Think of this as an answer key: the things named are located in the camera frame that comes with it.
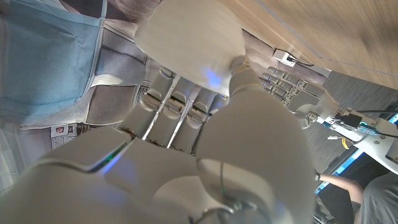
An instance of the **wooden surface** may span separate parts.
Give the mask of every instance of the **wooden surface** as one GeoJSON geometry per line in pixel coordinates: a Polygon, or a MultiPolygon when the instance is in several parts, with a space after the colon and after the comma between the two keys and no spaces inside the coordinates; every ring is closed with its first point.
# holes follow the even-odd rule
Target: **wooden surface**
{"type": "MultiPolygon", "coordinates": [[[[341,108],[354,110],[384,110],[398,100],[398,91],[371,82],[359,80],[337,72],[332,72],[323,86],[340,103],[341,108]]],[[[367,114],[377,118],[379,114],[367,114]]],[[[322,124],[313,123],[305,129],[310,151],[317,171],[323,172],[329,164],[344,151],[341,140],[327,140],[328,136],[338,136],[322,124]]]]}
{"type": "Polygon", "coordinates": [[[271,47],[398,89],[398,1],[219,1],[271,47]]]}

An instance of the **robotic hand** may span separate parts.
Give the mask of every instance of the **robotic hand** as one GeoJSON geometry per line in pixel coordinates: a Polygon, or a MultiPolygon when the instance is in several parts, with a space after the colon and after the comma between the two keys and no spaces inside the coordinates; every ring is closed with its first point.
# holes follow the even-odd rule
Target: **robotic hand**
{"type": "Polygon", "coordinates": [[[298,117],[302,128],[312,122],[321,123],[398,174],[398,139],[391,137],[398,136],[396,125],[381,118],[368,118],[351,108],[341,109],[322,86],[274,67],[268,70],[273,75],[263,74],[267,80],[264,87],[298,117]]]}
{"type": "MultiPolygon", "coordinates": [[[[173,77],[165,71],[159,79],[173,77]]],[[[299,125],[266,93],[246,57],[233,60],[231,73],[230,103],[204,125],[195,140],[197,157],[151,144],[155,134],[150,142],[137,135],[148,127],[148,119],[137,123],[137,113],[153,116],[159,105],[148,110],[148,102],[163,95],[154,85],[118,129],[85,133],[22,174],[0,201],[2,221],[310,223],[312,167],[299,125]]]]}

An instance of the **blue light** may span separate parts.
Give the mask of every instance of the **blue light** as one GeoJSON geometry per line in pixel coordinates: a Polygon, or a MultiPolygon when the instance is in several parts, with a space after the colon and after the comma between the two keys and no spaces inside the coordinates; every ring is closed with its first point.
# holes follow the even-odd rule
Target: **blue light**
{"type": "Polygon", "coordinates": [[[398,114],[395,114],[390,120],[389,120],[389,122],[390,123],[395,123],[395,122],[397,122],[398,121],[398,114]]]}
{"type": "MultiPolygon", "coordinates": [[[[393,116],[389,122],[390,123],[395,123],[398,121],[398,114],[393,116]]],[[[349,165],[351,165],[357,158],[359,158],[363,154],[363,151],[358,149],[350,158],[348,158],[337,170],[333,173],[333,175],[340,175],[349,165]]],[[[324,189],[329,183],[323,182],[315,191],[316,194],[321,192],[322,189],[324,189]]]]}
{"type": "Polygon", "coordinates": [[[211,86],[219,86],[221,84],[221,77],[217,76],[211,69],[206,69],[206,75],[211,86]]]}

